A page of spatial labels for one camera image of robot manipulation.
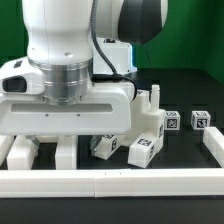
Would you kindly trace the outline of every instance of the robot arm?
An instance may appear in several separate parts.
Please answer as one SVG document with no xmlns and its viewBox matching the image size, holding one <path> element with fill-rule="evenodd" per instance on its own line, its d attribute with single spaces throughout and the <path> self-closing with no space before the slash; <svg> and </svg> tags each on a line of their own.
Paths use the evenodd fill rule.
<svg viewBox="0 0 224 224">
<path fill-rule="evenodd" d="M 167 0 L 99 0 L 97 36 L 145 44 L 162 30 L 167 9 Z"/>
<path fill-rule="evenodd" d="M 145 43 L 164 24 L 167 0 L 98 1 L 97 36 Z M 28 57 L 0 69 L 0 134 L 102 135 L 130 129 L 132 84 L 90 79 L 94 2 L 23 0 Z"/>
</svg>

